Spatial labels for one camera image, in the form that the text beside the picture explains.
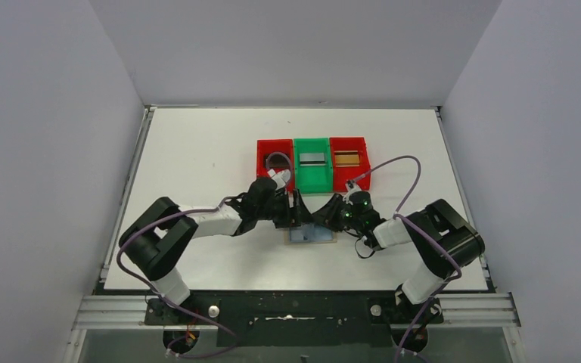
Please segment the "beige card holder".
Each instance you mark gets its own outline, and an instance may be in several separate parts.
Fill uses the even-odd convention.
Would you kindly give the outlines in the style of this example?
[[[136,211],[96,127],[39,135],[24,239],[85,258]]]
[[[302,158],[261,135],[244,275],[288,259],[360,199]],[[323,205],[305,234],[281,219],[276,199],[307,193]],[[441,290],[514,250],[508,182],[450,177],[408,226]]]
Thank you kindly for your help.
[[[291,227],[284,233],[284,243],[287,245],[304,244],[333,244],[337,242],[337,235],[317,224],[304,224]]]

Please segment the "silver credit card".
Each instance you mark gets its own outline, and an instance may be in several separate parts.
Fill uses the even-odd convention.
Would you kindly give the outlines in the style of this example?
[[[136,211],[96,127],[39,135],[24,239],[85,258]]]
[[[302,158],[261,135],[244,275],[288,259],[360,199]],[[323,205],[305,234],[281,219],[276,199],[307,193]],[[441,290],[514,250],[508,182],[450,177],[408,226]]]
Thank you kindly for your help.
[[[323,166],[326,156],[324,153],[300,153],[299,163],[301,166]]]

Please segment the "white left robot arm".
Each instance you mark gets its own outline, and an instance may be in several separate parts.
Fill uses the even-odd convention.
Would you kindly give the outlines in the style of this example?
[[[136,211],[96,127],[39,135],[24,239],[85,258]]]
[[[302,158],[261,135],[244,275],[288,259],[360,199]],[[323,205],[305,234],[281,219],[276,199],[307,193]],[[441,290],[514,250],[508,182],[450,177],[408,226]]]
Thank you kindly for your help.
[[[139,268],[135,278],[166,299],[163,311],[176,323],[193,314],[191,291],[176,265],[193,239],[240,236],[270,221],[277,229],[313,221],[298,190],[288,191],[271,177],[257,178],[245,192],[224,197],[218,206],[183,210],[168,197],[155,200],[122,234],[119,259]]]

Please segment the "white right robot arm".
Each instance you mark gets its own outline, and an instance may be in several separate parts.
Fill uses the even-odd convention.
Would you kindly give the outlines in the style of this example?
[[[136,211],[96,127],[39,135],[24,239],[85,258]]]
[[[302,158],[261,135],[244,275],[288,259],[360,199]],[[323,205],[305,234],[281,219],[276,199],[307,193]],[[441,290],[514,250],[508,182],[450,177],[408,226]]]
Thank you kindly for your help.
[[[313,221],[333,232],[349,231],[373,251],[413,244],[420,264],[415,273],[396,288],[395,311],[404,322],[417,321],[425,313],[425,301],[461,269],[485,252],[479,232],[446,200],[436,200],[408,216],[391,219],[375,210],[367,191],[335,194],[312,213]]]

